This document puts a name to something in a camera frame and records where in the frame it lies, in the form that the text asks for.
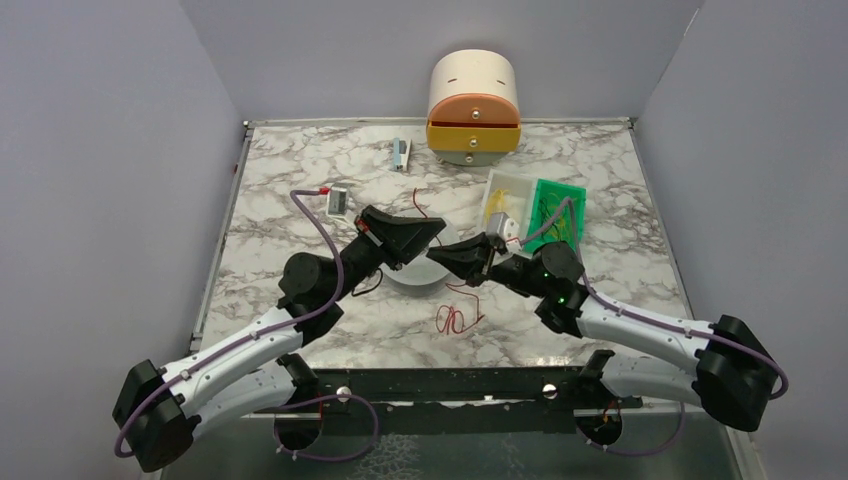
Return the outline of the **white plastic cable spool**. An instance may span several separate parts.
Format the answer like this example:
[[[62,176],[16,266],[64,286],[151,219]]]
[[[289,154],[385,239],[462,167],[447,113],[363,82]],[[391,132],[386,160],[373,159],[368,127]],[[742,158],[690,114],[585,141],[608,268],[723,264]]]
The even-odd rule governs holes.
[[[456,279],[445,267],[421,253],[400,270],[384,267],[383,282],[401,295],[423,298],[435,295]]]

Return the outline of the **white plastic bin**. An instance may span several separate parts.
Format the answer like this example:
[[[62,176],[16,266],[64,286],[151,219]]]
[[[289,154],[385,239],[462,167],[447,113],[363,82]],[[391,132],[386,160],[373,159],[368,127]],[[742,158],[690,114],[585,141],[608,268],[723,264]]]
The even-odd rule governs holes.
[[[527,175],[491,169],[484,188],[477,226],[483,230],[489,216],[506,212],[520,225],[519,237],[528,235],[538,179]]]

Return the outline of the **green plastic bin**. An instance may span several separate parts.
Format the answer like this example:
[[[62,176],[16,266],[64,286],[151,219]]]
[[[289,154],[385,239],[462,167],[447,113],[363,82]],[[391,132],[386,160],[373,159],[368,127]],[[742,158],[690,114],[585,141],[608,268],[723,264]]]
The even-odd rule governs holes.
[[[575,247],[582,240],[587,190],[552,180],[539,179],[532,207],[528,236],[543,227],[551,218],[553,223],[523,248],[533,253],[546,243],[565,241]]]

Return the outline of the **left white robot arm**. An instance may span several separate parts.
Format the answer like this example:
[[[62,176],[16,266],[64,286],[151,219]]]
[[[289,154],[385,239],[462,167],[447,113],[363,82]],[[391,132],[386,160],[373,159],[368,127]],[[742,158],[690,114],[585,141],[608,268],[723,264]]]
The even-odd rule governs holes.
[[[299,349],[324,336],[343,316],[339,301],[378,269],[399,270],[445,228],[439,217],[400,217],[373,206],[355,218],[344,248],[318,232],[330,256],[292,255],[269,311],[212,347],[162,367],[144,360],[128,372],[112,411],[119,428],[114,453],[145,472],[183,455],[201,436],[246,414],[313,399]]]

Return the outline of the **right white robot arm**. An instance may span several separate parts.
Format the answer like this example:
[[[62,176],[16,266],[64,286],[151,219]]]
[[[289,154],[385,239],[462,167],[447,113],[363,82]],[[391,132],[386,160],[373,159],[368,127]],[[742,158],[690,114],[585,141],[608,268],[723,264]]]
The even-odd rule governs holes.
[[[615,343],[640,357],[610,357],[600,381],[615,397],[656,397],[688,403],[737,430],[761,424],[778,365],[741,319],[715,322],[658,314],[616,301],[586,283],[585,268],[566,242],[545,244],[529,256],[508,255],[480,234],[431,248],[427,256],[469,286],[486,281],[524,297],[537,297],[543,325],[557,334]]]

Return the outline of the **small teal white clip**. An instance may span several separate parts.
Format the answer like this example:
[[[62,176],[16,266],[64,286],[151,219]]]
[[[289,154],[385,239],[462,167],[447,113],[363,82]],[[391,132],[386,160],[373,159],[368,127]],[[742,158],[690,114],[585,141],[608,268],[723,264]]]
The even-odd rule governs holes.
[[[395,137],[392,141],[392,169],[397,172],[406,172],[408,170],[410,156],[410,142],[400,137]]]

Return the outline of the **cream mini drawer cabinet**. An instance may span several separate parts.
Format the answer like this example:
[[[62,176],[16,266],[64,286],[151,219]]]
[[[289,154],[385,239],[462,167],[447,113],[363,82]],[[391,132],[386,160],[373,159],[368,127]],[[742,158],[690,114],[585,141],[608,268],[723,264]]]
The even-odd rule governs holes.
[[[515,151],[521,114],[507,58],[483,49],[441,58],[431,72],[425,133],[428,148],[444,163],[490,166]]]

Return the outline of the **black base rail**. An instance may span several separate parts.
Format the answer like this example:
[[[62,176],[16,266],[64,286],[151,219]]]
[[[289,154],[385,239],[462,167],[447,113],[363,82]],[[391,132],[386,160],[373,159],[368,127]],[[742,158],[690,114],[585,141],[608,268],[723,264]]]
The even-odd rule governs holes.
[[[636,409],[642,401],[616,397],[600,381],[601,351],[589,366],[476,368],[315,368],[297,354],[276,361],[293,397],[262,401],[251,414],[276,416],[284,432],[326,436],[440,435],[541,432],[572,434],[575,414]]]

